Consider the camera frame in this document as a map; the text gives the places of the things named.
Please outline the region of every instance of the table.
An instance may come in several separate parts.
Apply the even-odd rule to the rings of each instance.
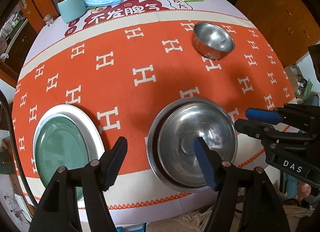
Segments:
[[[235,50],[220,61],[198,54],[191,35],[200,21],[227,30]],[[146,138],[156,115],[188,96],[215,101],[233,121],[244,118],[249,107],[271,110],[295,98],[273,49],[225,0],[127,0],[89,11],[69,25],[59,18],[44,27],[21,70],[12,113],[33,194],[40,199],[44,191],[32,152],[37,123],[49,108],[70,103],[92,119],[106,149],[121,135],[128,139],[120,174],[104,193],[116,224],[165,219],[206,205],[216,193],[189,195],[166,187],[153,174],[146,155]],[[259,140],[239,134],[238,141],[236,166],[267,166]],[[83,208],[79,213],[87,221]]]

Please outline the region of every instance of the green plate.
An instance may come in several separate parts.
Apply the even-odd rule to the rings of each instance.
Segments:
[[[89,162],[89,156],[76,125],[65,117],[49,119],[36,140],[35,161],[44,187],[47,187],[59,166],[69,170],[84,167]],[[77,199],[81,199],[82,188],[77,187],[76,193]]]

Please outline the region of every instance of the small glass cup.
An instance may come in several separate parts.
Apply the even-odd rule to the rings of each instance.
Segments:
[[[51,16],[51,14],[46,15],[43,18],[43,21],[45,22],[46,25],[48,25],[48,27],[52,26],[52,24],[54,23],[53,17]]]

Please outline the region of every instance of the blue face mask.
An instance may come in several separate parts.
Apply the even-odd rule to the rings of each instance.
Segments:
[[[106,7],[120,4],[121,0],[83,0],[86,7]]]

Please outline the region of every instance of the light blue canister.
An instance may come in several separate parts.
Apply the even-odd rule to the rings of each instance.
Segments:
[[[86,12],[83,0],[58,0],[58,8],[65,23],[75,21]]]

